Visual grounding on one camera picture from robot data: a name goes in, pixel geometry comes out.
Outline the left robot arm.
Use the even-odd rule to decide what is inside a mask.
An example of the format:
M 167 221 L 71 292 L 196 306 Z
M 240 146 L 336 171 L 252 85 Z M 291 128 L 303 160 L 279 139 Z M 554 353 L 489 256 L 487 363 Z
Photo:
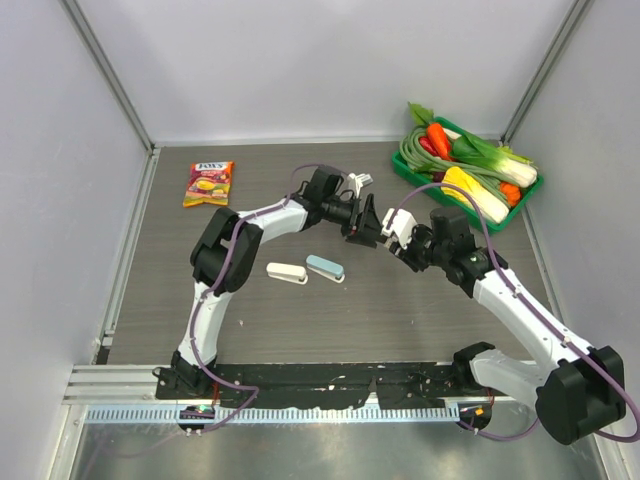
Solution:
M 345 174 L 317 164 L 310 180 L 272 205 L 244 212 L 228 207 L 216 211 L 190 256 L 193 305 L 170 366 L 156 373 L 159 399 L 200 399 L 212 392 L 221 326 L 233 295 L 251 274 L 261 245 L 328 221 L 340 227 L 347 242 L 377 246 L 382 226 L 374 196 L 361 198 L 372 182 L 366 173 Z

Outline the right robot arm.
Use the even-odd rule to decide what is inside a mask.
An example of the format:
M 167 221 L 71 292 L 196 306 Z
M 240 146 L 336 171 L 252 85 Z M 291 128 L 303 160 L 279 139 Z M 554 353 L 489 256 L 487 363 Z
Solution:
M 479 342 L 458 351 L 451 380 L 465 395 L 488 387 L 533 410 L 547 433 L 570 445 L 626 415 L 624 365 L 609 346 L 595 348 L 565 327 L 522 285 L 507 263 L 479 247 L 458 207 L 432 211 L 429 225 L 402 209 L 382 222 L 386 247 L 412 270 L 439 267 L 446 278 L 494 314 L 532 362 Z

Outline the blue white stapler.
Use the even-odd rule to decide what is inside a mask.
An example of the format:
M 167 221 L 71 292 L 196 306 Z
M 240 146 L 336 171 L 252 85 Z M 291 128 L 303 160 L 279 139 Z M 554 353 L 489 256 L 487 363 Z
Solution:
M 342 283 L 345 279 L 345 270 L 341 264 L 316 255 L 306 258 L 306 268 L 335 283 Z

